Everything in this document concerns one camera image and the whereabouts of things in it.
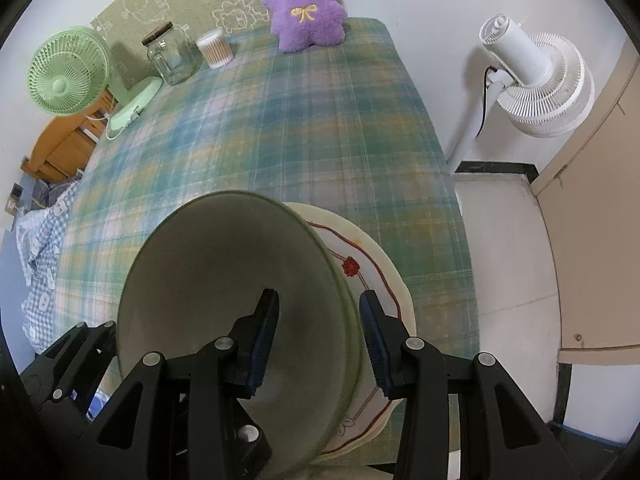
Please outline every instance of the purple plush toy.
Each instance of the purple plush toy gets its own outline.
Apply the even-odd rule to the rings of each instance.
[[[344,41],[347,16],[335,0],[262,0],[271,13],[271,33],[280,36],[279,49],[303,50],[309,45],[330,46]]]

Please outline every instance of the plaid tablecloth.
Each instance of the plaid tablecloth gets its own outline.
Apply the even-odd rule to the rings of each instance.
[[[248,189],[359,225],[407,284],[418,334],[445,352],[478,352],[464,226],[427,111],[385,26],[357,18],[346,28],[344,44],[296,54],[279,52],[266,27],[232,37],[233,62],[165,86],[118,139],[101,140],[60,254],[55,336],[116,319],[129,267],[169,213]],[[338,461],[393,462],[401,423],[397,409]]]

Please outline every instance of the white fan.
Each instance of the white fan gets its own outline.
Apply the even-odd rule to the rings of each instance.
[[[498,14],[482,26],[480,41],[502,68],[486,76],[472,126],[447,161],[451,173],[496,101],[517,129],[539,138],[576,129],[593,107],[591,72],[580,51],[565,38],[546,32],[529,37],[507,16]]]

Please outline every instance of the white plate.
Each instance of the white plate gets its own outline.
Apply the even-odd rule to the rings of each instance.
[[[362,229],[335,213],[308,204],[287,203],[322,239],[353,294],[356,304],[364,290],[376,291],[389,316],[401,317],[410,335],[416,335],[414,304],[398,270],[385,251]],[[376,437],[399,401],[389,401],[376,386],[367,348],[354,397],[335,435],[318,460],[350,452]]]

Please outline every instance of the fan stand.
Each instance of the fan stand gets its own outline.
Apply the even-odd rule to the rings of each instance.
[[[111,81],[109,86],[111,92],[114,95],[116,93],[121,93],[121,91],[113,92],[113,81]],[[118,99],[118,102],[120,103],[120,109],[109,119],[110,129],[114,132],[117,132],[119,135],[122,130],[124,130],[135,119],[138,118],[138,116],[142,113],[142,110],[158,93],[158,90],[161,86],[162,79],[160,79],[159,77],[147,77],[134,85],[129,91],[126,91],[130,100],[124,99],[123,102]]]
[[[453,148],[451,156],[447,159],[447,167],[449,173],[454,174],[462,162],[466,152],[469,151],[471,144],[478,135],[478,126],[482,120],[482,116],[489,114],[489,110],[494,106],[498,97],[506,88],[515,83],[515,79],[506,70],[498,69],[496,72],[491,72],[487,76],[488,85],[486,87],[486,99],[484,100],[484,106],[482,105],[482,98],[476,105],[474,113],[471,115],[468,127],[465,133],[458,139],[458,142]]]

